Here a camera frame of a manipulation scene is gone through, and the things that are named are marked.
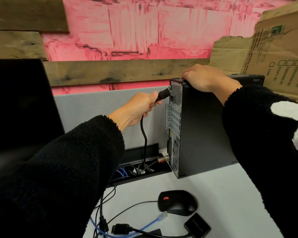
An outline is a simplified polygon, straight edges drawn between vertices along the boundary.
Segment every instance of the human arm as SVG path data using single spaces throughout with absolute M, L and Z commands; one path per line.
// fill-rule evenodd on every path
M 157 96 L 137 94 L 12 167 L 0 178 L 0 237 L 82 237 L 123 157 L 121 132 L 147 116 Z
M 238 162 L 284 237 L 298 235 L 298 150 L 293 141 L 298 120 L 271 110 L 272 104 L 295 101 L 264 87 L 241 87 L 211 67 L 196 66 L 184 77 L 224 104 L 223 126 Z

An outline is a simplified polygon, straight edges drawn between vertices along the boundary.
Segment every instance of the black desktop case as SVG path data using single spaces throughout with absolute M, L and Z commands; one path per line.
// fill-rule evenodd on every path
M 264 76 L 231 75 L 244 85 L 263 85 Z M 170 80 L 166 105 L 169 164 L 178 178 L 237 163 L 222 124 L 223 105 L 183 79 Z

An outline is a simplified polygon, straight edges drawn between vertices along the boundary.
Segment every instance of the black monitor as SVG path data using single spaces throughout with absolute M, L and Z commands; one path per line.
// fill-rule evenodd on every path
M 42 61 L 0 60 L 0 170 L 63 134 Z

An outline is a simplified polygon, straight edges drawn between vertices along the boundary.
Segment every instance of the black fleece sleeve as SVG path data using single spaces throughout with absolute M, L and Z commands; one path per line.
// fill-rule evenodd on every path
M 298 237 L 298 151 L 292 142 L 298 121 L 270 111 L 279 101 L 294 102 L 264 87 L 243 87 L 226 101 L 223 125 L 266 210 L 290 238 Z
M 97 116 L 0 178 L 0 237 L 82 237 L 124 153 L 122 133 Z

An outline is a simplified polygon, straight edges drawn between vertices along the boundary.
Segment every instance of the cardboard box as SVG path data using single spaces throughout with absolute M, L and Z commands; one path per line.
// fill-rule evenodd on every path
M 298 101 L 298 0 L 263 12 L 241 73 L 265 75 L 264 86 Z
M 208 65 L 222 69 L 225 75 L 239 74 L 251 43 L 251 37 L 221 37 L 214 42 Z

